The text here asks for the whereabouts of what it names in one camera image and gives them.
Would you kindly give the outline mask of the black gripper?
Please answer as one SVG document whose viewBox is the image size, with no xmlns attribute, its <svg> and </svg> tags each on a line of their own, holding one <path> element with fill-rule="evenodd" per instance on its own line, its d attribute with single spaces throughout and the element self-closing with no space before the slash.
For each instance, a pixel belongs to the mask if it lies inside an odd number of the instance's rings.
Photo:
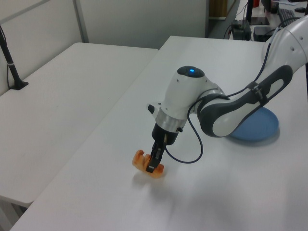
<svg viewBox="0 0 308 231">
<path fill-rule="evenodd" d="M 163 152 L 165 150 L 163 144 L 172 145 L 177 136 L 178 132 L 169 132 L 162 129 L 160 126 L 155 124 L 152 131 L 152 138 L 154 139 L 154 144 L 152 146 L 152 151 L 150 154 L 150 161 L 147 164 L 146 171 L 153 173 L 161 162 Z"/>
</svg>

